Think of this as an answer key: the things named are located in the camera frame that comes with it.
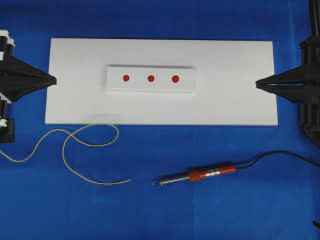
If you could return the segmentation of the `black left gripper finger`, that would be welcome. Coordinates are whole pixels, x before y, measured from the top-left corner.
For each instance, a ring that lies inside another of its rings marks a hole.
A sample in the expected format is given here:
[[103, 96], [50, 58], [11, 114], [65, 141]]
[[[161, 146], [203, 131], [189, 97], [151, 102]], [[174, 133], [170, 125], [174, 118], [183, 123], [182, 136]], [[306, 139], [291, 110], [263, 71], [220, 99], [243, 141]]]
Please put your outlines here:
[[36, 78], [46, 81], [57, 81], [57, 79], [49, 73], [35, 68], [22, 60], [4, 54], [0, 61], [0, 76], [1, 77], [27, 77]]
[[11, 102], [16, 102], [23, 96], [38, 90], [56, 85], [56, 80], [36, 80], [36, 81], [5, 81], [0, 84], [0, 93], [3, 94]]

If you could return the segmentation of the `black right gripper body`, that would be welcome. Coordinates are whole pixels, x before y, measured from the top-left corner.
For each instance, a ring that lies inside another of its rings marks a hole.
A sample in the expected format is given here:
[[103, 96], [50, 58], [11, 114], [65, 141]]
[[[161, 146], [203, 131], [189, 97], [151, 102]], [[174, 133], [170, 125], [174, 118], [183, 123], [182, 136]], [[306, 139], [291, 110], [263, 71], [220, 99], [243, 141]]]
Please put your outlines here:
[[[311, 36], [299, 45], [301, 65], [307, 66], [320, 62], [320, 38]], [[310, 140], [320, 139], [320, 79], [311, 79], [302, 84], [307, 92], [308, 103], [300, 105], [299, 126]]]

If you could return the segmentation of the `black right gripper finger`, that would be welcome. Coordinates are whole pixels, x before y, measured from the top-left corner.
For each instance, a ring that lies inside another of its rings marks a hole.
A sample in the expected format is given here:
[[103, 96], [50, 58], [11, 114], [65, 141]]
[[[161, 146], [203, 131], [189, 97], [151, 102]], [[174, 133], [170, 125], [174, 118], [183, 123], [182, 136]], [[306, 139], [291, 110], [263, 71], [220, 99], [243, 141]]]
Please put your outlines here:
[[319, 65], [302, 65], [256, 81], [256, 85], [310, 84], [320, 78]]
[[295, 104], [319, 104], [320, 87], [304, 85], [256, 85], [265, 92], [285, 98]]

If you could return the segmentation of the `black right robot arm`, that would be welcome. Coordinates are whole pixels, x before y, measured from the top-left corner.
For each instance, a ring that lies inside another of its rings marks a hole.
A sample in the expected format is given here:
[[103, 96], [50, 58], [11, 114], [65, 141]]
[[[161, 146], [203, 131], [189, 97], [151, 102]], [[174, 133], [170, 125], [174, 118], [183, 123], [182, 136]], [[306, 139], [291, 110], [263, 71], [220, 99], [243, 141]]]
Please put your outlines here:
[[256, 81], [256, 87], [300, 105], [299, 127], [320, 145], [320, 2], [310, 0], [311, 36], [299, 44], [301, 66]]

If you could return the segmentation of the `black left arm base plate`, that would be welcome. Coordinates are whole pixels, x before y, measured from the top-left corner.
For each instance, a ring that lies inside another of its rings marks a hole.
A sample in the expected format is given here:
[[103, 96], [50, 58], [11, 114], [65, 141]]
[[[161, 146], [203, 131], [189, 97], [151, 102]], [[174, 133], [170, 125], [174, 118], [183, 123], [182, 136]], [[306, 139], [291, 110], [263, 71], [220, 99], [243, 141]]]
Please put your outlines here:
[[0, 144], [8, 144], [15, 142], [15, 120], [7, 119], [7, 127], [0, 128]]

